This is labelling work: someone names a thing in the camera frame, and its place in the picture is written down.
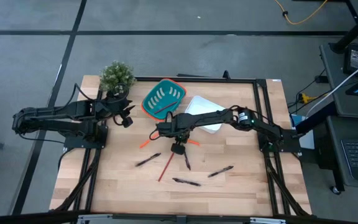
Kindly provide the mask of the white plastic bin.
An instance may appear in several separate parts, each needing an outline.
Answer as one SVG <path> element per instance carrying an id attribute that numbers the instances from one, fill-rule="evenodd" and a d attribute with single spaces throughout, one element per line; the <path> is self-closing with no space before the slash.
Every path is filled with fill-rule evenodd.
<path id="1" fill-rule="evenodd" d="M 222 111 L 224 107 L 217 105 L 207 99 L 200 96 L 194 96 L 187 106 L 185 113 L 192 115 L 211 113 L 216 111 Z M 210 134 L 215 134 L 221 127 L 221 124 L 211 124 L 207 126 L 200 126 L 200 129 Z"/>

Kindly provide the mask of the green basket with orange rim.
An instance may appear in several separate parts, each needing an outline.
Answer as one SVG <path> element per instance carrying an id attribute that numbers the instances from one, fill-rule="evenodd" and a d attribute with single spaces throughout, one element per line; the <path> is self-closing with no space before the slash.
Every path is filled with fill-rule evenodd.
<path id="1" fill-rule="evenodd" d="M 179 107 L 186 94 L 187 92 L 184 86 L 171 79 L 165 78 L 158 82 L 144 98 L 141 104 L 142 111 L 152 119 L 163 121 L 168 112 L 173 113 Z M 178 102 L 175 106 L 158 114 L 154 114 L 157 110 L 174 101 Z"/>

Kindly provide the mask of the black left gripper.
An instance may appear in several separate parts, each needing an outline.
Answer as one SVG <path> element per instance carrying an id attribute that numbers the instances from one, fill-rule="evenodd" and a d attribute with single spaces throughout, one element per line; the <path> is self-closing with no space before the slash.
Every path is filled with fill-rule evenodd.
<path id="1" fill-rule="evenodd" d="M 97 120 L 102 120 L 119 115 L 122 119 L 125 119 L 126 114 L 129 114 L 131 109 L 135 107 L 133 105 L 126 108 L 126 105 L 131 103 L 132 101 L 126 98 L 115 99 L 106 97 L 102 100 L 95 100 L 94 117 Z"/>

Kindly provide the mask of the black power device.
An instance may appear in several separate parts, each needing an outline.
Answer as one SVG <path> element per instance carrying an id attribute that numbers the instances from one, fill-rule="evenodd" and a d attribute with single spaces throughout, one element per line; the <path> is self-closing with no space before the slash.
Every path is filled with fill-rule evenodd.
<path id="1" fill-rule="evenodd" d="M 358 69 L 358 44 L 349 44 L 344 52 L 344 65 L 342 71 L 351 75 Z"/>

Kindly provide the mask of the black side desk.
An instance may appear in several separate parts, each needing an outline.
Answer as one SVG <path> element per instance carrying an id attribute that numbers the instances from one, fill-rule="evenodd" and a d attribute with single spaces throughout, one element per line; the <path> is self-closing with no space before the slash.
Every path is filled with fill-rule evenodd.
<path id="1" fill-rule="evenodd" d="M 351 177 L 341 145 L 344 139 L 358 139 L 358 96 L 347 95 L 347 87 L 340 86 L 346 78 L 356 81 L 341 70 L 344 55 L 337 54 L 330 46 L 320 47 L 321 57 L 331 88 L 336 87 L 333 100 L 304 121 L 296 125 L 298 131 L 314 134 L 315 160 L 319 168 L 331 170 L 334 185 L 341 192 L 344 187 L 358 187 L 358 180 Z"/>

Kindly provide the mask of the yellow power plug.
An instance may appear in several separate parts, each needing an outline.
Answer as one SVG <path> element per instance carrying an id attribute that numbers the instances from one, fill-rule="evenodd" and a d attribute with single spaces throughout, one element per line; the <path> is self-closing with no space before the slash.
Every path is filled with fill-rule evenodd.
<path id="1" fill-rule="evenodd" d="M 311 100 L 313 100 L 314 98 L 311 96 L 307 96 L 304 93 L 299 93 L 298 94 L 298 102 L 302 103 L 302 104 L 308 104 Z"/>

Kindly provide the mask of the black aluminium table frame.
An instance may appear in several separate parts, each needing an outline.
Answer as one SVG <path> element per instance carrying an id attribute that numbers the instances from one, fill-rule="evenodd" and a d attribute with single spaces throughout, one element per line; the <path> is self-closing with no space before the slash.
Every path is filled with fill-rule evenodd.
<path id="1" fill-rule="evenodd" d="M 159 138 L 143 148 L 157 120 L 147 116 L 141 108 L 142 100 L 160 81 L 160 77 L 139 77 L 131 88 L 129 99 L 136 105 L 131 111 L 133 124 L 129 128 L 116 126 L 109 119 L 108 139 L 101 150 L 94 181 L 91 212 L 135 213 L 159 215 L 239 215 L 271 216 L 268 177 L 264 156 L 259 149 L 255 131 L 242 132 L 230 125 L 222 125 L 210 134 L 200 128 L 191 132 L 190 140 L 200 146 L 187 144 L 191 165 L 188 170 L 184 156 L 175 155 L 163 178 L 158 178 L 170 155 L 173 139 Z M 241 105 L 257 109 L 254 85 L 259 91 L 260 111 L 273 116 L 272 121 L 285 129 L 291 128 L 287 102 L 281 80 L 223 78 L 170 78 L 186 88 L 186 97 L 177 109 L 184 111 L 194 96 L 201 96 L 228 108 Z M 267 115 L 264 93 L 270 100 L 272 113 Z M 135 164 L 161 152 L 156 159 L 135 167 Z M 58 171 L 49 209 L 57 208 L 68 197 L 80 178 L 85 149 L 74 149 L 63 159 Z M 303 172 L 299 160 L 290 153 L 280 153 L 285 184 L 302 209 L 311 213 Z M 233 169 L 208 178 L 227 166 Z M 175 182 L 172 178 L 190 180 L 197 187 Z"/>

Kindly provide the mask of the white and blue floor box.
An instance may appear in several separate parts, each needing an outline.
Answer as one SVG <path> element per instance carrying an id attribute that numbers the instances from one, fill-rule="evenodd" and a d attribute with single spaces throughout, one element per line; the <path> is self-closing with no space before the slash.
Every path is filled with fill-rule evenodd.
<path id="1" fill-rule="evenodd" d="M 295 129 L 295 126 L 306 119 L 306 117 L 297 114 L 291 114 L 291 126 Z M 314 150 L 314 134 L 313 130 L 307 132 L 304 136 L 299 138 L 300 146 L 304 149 Z"/>

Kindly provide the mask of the red pencil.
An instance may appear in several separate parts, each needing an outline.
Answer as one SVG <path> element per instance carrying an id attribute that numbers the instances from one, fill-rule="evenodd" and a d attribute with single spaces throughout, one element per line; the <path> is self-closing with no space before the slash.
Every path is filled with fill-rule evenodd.
<path id="1" fill-rule="evenodd" d="M 174 101 L 173 103 L 170 103 L 169 105 L 164 106 L 163 108 L 157 110 L 154 114 L 158 114 L 158 113 L 160 113 L 160 112 L 162 112 L 162 111 L 164 111 L 164 110 L 166 110 L 166 109 L 168 109 L 168 108 L 170 108 L 172 106 L 175 106 L 177 103 L 178 103 L 177 101 Z"/>
<path id="2" fill-rule="evenodd" d="M 169 159 L 168 159 L 167 163 L 165 164 L 165 167 L 163 168 L 163 171 L 161 172 L 161 174 L 160 174 L 160 176 L 159 176 L 159 178 L 158 178 L 158 182 L 160 182 L 160 181 L 161 181 L 161 179 L 163 178 L 163 176 L 164 176 L 164 174 L 165 174 L 165 172 L 166 172 L 166 170 L 167 170 L 168 166 L 170 165 L 170 163 L 171 163 L 171 161 L 172 161 L 172 159 L 173 159 L 174 155 L 175 155 L 175 153 L 174 153 L 174 152 L 173 152 L 173 153 L 171 153 L 171 155 L 170 155 L 170 157 L 169 157 Z"/>

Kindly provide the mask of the green plant in black pot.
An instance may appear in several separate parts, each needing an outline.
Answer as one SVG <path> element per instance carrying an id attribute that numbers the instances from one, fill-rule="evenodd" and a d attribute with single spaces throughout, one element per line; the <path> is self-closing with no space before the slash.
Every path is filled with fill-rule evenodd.
<path id="1" fill-rule="evenodd" d="M 128 88 L 136 82 L 133 74 L 134 69 L 123 62 L 113 61 L 110 66 L 102 69 L 100 74 L 100 89 L 102 91 L 111 91 L 118 84 L 123 83 Z"/>

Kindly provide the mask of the black mounting plate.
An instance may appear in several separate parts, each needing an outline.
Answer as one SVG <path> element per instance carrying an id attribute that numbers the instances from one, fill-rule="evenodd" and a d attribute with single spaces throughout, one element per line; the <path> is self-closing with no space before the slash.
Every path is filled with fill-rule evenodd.
<path id="1" fill-rule="evenodd" d="M 274 133 L 257 132 L 262 152 L 300 152 L 300 135 L 294 129 L 281 129 Z"/>
<path id="2" fill-rule="evenodd" d="M 102 149 L 106 145 L 108 127 L 98 125 L 98 133 L 95 140 L 86 140 L 81 136 L 66 137 L 64 146 L 67 148 Z"/>

